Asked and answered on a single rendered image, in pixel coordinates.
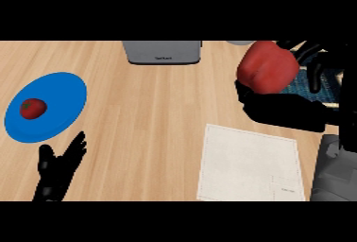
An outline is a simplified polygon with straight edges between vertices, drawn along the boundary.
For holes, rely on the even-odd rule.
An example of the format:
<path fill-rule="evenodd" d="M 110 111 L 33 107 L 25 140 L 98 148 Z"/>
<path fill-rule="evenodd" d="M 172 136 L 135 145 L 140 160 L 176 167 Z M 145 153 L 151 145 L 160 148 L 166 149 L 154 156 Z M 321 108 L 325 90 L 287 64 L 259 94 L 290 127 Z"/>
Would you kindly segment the white placemat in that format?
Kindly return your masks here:
<path fill-rule="evenodd" d="M 207 124 L 196 198 L 303 201 L 296 141 Z"/>

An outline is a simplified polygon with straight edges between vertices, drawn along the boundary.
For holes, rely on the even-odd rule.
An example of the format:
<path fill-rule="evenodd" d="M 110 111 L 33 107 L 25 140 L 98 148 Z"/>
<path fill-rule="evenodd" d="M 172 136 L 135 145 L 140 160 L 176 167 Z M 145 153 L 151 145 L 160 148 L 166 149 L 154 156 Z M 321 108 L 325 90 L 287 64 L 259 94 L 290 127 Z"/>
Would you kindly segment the red tomato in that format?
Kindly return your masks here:
<path fill-rule="evenodd" d="M 20 104 L 19 114 L 25 119 L 32 120 L 45 113 L 45 110 L 47 105 L 44 101 L 36 98 L 27 98 Z"/>

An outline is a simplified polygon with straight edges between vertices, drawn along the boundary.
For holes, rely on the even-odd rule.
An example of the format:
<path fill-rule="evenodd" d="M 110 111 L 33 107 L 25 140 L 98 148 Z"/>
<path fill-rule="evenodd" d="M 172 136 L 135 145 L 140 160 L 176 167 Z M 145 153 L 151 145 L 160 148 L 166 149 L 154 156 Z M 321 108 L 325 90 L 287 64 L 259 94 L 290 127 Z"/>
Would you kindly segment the grey appliance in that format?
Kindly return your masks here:
<path fill-rule="evenodd" d="M 123 41 L 126 60 L 141 65 L 196 64 L 200 61 L 200 41 Z"/>

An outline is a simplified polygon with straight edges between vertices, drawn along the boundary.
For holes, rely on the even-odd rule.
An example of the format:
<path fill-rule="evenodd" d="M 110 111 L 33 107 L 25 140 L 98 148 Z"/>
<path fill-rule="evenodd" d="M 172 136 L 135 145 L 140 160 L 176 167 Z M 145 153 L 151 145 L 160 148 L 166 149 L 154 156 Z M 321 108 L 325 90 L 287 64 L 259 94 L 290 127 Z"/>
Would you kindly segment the dark blue woven basket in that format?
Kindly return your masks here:
<path fill-rule="evenodd" d="M 340 86 L 343 78 L 342 69 L 324 69 L 320 74 L 320 90 L 315 94 L 309 92 L 306 78 L 306 64 L 317 55 L 312 54 L 299 65 L 297 75 L 289 86 L 283 89 L 281 94 L 296 94 L 309 101 L 318 101 L 327 108 L 334 111 L 339 109 Z"/>

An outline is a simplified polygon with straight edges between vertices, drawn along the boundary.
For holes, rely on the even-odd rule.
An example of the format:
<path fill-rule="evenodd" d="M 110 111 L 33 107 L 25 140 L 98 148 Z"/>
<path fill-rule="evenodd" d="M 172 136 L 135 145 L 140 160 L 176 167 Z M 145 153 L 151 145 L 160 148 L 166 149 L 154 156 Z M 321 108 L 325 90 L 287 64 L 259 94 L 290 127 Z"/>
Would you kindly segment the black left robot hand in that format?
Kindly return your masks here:
<path fill-rule="evenodd" d="M 38 185 L 32 201 L 61 201 L 75 170 L 86 153 L 85 134 L 79 132 L 60 156 L 48 145 L 38 147 Z"/>

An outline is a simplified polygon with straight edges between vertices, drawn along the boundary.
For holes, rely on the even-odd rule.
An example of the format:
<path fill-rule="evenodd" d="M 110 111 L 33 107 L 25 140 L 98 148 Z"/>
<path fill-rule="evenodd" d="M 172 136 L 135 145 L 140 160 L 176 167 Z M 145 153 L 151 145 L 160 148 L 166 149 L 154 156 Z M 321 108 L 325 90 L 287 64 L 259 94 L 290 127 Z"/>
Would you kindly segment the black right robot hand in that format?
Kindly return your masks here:
<path fill-rule="evenodd" d="M 289 50 L 297 64 L 315 54 L 306 64 L 309 92 L 320 89 L 320 74 L 324 69 L 343 70 L 339 109 L 334 111 L 318 101 L 296 94 L 258 94 L 235 79 L 234 85 L 247 117 L 272 126 L 323 132 L 327 124 L 339 127 L 340 147 L 357 153 L 357 50 L 346 41 L 294 40 L 277 41 Z"/>

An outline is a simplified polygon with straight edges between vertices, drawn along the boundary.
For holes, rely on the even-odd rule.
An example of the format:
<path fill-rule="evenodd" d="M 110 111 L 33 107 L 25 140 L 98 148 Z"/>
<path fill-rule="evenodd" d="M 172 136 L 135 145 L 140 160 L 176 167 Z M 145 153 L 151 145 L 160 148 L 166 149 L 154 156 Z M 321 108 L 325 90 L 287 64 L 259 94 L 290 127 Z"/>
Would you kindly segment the red bell pepper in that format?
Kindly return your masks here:
<path fill-rule="evenodd" d="M 297 74 L 299 64 L 289 50 L 272 41 L 256 41 L 237 67 L 237 80 L 258 94 L 277 94 Z"/>

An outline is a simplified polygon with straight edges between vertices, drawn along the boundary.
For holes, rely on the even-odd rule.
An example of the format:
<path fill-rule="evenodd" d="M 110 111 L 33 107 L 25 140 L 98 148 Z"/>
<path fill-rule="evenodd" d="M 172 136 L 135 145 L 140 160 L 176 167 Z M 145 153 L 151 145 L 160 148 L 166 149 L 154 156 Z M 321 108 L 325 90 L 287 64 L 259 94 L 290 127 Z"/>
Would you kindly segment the blue round plate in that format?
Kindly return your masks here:
<path fill-rule="evenodd" d="M 47 110 L 33 120 L 20 116 L 22 102 L 35 98 Z M 4 115 L 4 128 L 14 141 L 35 143 L 54 137 L 78 118 L 86 103 L 86 84 L 67 73 L 51 73 L 36 78 L 17 92 Z"/>

